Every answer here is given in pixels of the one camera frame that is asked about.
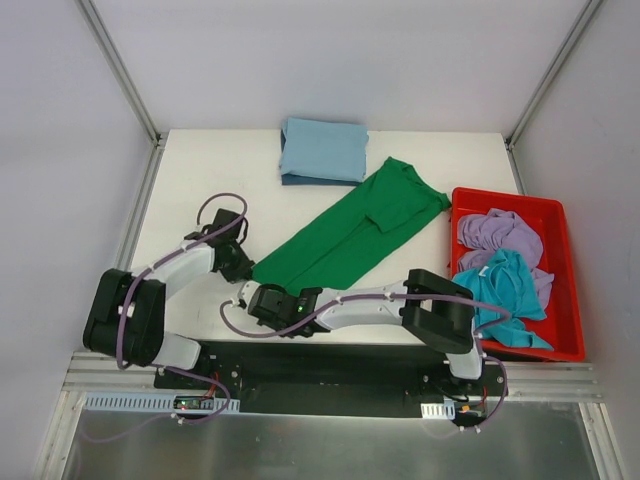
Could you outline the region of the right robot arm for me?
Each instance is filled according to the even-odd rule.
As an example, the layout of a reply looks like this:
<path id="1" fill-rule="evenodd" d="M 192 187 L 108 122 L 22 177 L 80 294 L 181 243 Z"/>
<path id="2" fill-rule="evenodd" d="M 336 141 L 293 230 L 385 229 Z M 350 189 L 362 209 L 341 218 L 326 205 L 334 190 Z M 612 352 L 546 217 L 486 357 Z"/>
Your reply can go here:
<path id="1" fill-rule="evenodd" d="M 401 327 L 446 357 L 457 392 L 473 394 L 486 381 L 474 339 L 472 292 L 427 270 L 412 269 L 405 280 L 378 288 L 313 287 L 297 295 L 275 284 L 248 281 L 238 299 L 260 326 L 279 336 L 309 338 L 355 326 Z"/>

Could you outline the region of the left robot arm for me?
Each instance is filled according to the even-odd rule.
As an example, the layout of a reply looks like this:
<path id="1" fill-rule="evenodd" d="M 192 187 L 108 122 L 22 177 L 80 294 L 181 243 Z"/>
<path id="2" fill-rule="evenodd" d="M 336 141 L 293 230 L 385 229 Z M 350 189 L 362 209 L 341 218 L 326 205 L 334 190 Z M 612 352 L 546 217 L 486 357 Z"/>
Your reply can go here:
<path id="1" fill-rule="evenodd" d="M 124 365 L 177 368 L 188 388 L 204 387 L 211 377 L 210 354 L 198 341 L 165 329 L 166 302 L 210 273 L 231 284 L 248 280 L 254 265 L 242 250 L 248 228 L 246 218 L 220 209 L 211 223 L 153 264 L 104 272 L 84 328 L 84 347 Z"/>

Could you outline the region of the green t-shirt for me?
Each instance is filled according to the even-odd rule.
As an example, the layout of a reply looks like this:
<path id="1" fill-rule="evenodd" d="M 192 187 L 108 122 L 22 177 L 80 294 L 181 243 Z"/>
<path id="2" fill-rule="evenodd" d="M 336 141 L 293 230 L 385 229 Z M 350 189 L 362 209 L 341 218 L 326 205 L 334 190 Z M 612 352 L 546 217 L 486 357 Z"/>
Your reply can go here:
<path id="1" fill-rule="evenodd" d="M 413 165 L 389 157 L 258 262 L 252 279 L 294 295 L 311 287 L 349 288 L 450 207 Z"/>

